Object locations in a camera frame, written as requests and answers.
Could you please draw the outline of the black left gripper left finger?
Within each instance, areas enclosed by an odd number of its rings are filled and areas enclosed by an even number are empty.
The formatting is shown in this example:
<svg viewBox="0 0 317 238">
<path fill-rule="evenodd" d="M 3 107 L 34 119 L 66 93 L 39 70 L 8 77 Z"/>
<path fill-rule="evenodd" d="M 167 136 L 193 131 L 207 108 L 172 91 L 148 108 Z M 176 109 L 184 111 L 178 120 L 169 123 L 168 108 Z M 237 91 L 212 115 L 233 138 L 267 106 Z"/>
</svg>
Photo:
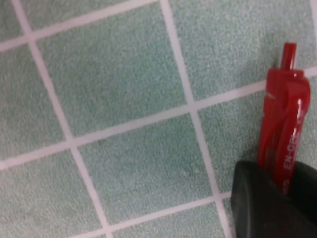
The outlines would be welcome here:
<svg viewBox="0 0 317 238">
<path fill-rule="evenodd" d="M 283 195 L 254 162 L 235 165 L 231 194 L 238 238 L 315 238 L 317 221 L 310 221 L 289 195 Z"/>
</svg>

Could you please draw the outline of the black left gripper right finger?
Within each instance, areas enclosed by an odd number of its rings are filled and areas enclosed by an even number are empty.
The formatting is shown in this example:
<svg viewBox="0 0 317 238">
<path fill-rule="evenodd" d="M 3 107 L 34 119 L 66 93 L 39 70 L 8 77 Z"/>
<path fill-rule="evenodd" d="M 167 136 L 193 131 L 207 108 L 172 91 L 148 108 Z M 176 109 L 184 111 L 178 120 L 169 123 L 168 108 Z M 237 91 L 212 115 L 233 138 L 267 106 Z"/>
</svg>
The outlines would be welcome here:
<svg viewBox="0 0 317 238">
<path fill-rule="evenodd" d="M 296 162 L 292 200 L 310 221 L 317 220 L 317 170 L 303 162 Z"/>
</svg>

